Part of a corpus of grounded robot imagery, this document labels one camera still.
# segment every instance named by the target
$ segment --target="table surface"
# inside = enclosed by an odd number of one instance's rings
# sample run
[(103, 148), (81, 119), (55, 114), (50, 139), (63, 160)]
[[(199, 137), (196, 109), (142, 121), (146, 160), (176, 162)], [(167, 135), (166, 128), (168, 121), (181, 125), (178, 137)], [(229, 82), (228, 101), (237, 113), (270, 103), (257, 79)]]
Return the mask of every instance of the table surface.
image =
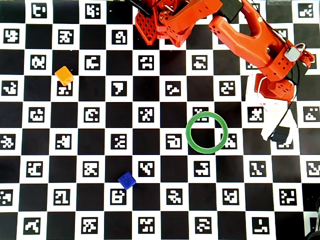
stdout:
[[(319, 1), (255, 3), (320, 56)], [(208, 30), (212, 17), (176, 48), (146, 46), (136, 13), (123, 1), (0, 1), (0, 239), (304, 239), (320, 197), (319, 60), (291, 107), (293, 143), (264, 141), (265, 112), (245, 99), (259, 71)], [(242, 14), (232, 26), (249, 33)], [(186, 140), (202, 111), (229, 127), (212, 155)], [(193, 128), (203, 147), (221, 139), (213, 119)]]

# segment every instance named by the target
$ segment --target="black square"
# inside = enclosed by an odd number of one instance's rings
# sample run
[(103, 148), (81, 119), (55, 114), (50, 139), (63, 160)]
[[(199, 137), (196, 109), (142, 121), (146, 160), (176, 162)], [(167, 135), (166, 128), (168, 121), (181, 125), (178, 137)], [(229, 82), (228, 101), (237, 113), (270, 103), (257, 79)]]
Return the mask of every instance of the black square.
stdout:
[(216, 156), (215, 160), (217, 182), (244, 182), (244, 160), (242, 156)]
[(104, 129), (78, 129), (78, 155), (104, 155)]
[(160, 210), (160, 183), (136, 183), (133, 188), (133, 210)]
[(80, 49), (106, 49), (106, 25), (80, 25)]
[(72, 75), (79, 74), (78, 50), (54, 50), (52, 51), (52, 75), (63, 66), (66, 66)]
[(133, 129), (133, 155), (159, 155), (160, 130)]
[(160, 51), (160, 75), (186, 75), (186, 51)]
[(26, 22), (25, 1), (0, 1), (0, 23)]
[[(215, 144), (215, 130), (213, 128), (193, 128), (191, 129), (191, 136), (194, 142), (203, 148), (212, 148)], [(195, 150), (193, 150), (190, 145), (188, 145), (189, 155), (202, 155)]]
[(189, 211), (216, 211), (216, 184), (189, 183)]
[(159, 50), (159, 40), (156, 39), (152, 45), (147, 45), (137, 30), (137, 27), (133, 26), (133, 50)]
[(106, 183), (118, 183), (126, 172), (132, 173), (132, 156), (105, 156)]
[[(215, 102), (214, 112), (225, 120), (228, 128), (242, 127), (241, 102)], [(217, 121), (215, 121), (215, 127), (221, 128)]]
[(246, 239), (246, 212), (218, 211), (218, 238)]
[(134, 76), (133, 101), (159, 101), (159, 77)]
[(292, 23), (292, 3), (266, 4), (266, 21), (268, 23)]
[(186, 102), (161, 102), (160, 127), (185, 128), (187, 125)]
[(50, 101), (50, 76), (24, 76), (24, 101)]
[(245, 155), (270, 155), (270, 142), (261, 137), (261, 129), (244, 128), (243, 153)]
[(104, 212), (104, 239), (132, 239), (132, 212), (105, 211)]
[(47, 211), (48, 184), (20, 184), (19, 212)]
[(194, 25), (186, 39), (186, 49), (212, 49), (212, 32), (207, 25)]
[(213, 51), (214, 75), (240, 75), (240, 59), (230, 50)]
[(18, 44), (20, 38), (19, 28), (4, 28), (3, 29), (3, 43), (4, 44)]
[(111, 31), (111, 44), (112, 45), (127, 45), (128, 44), (128, 31), (127, 30), (112, 30)]
[(272, 156), (274, 183), (301, 183), (299, 156)]
[(24, 62), (24, 50), (0, 49), (0, 74), (23, 75)]
[(106, 51), (107, 75), (132, 75), (132, 51)]
[(81, 223), (81, 234), (98, 234), (98, 217), (82, 217)]
[(107, 102), (106, 128), (132, 128), (132, 102)]
[(104, 184), (78, 183), (76, 187), (77, 211), (104, 210)]
[(17, 212), (1, 212), (0, 213), (0, 235), (2, 239), (16, 239), (17, 238)]
[(187, 211), (161, 212), (161, 239), (189, 239)]
[(107, 24), (132, 24), (131, 3), (126, 1), (110, 1), (106, 3), (106, 9)]
[(51, 128), (76, 128), (78, 126), (77, 102), (51, 103)]
[(276, 239), (304, 239), (304, 213), (301, 212), (275, 212)]
[(319, 128), (299, 128), (300, 154), (319, 155)]
[(49, 129), (23, 129), (22, 155), (48, 155)]
[(52, 49), (52, 24), (27, 24), (26, 49)]
[(75, 212), (48, 212), (46, 239), (67, 240), (75, 238)]
[(273, 211), (274, 199), (272, 183), (246, 183), (245, 210)]
[(311, 49), (320, 48), (319, 24), (294, 24), (293, 32), (295, 43), (304, 43)]
[(54, 24), (78, 24), (79, 2), (53, 0), (53, 23)]
[(161, 156), (161, 182), (187, 183), (187, 156)]
[(49, 183), (75, 183), (77, 157), (50, 156), (49, 169)]
[(212, 76), (187, 76), (188, 101), (213, 101), (214, 80)]
[(0, 156), (0, 183), (19, 183), (20, 157)]
[(105, 76), (80, 76), (79, 101), (105, 101), (106, 77)]

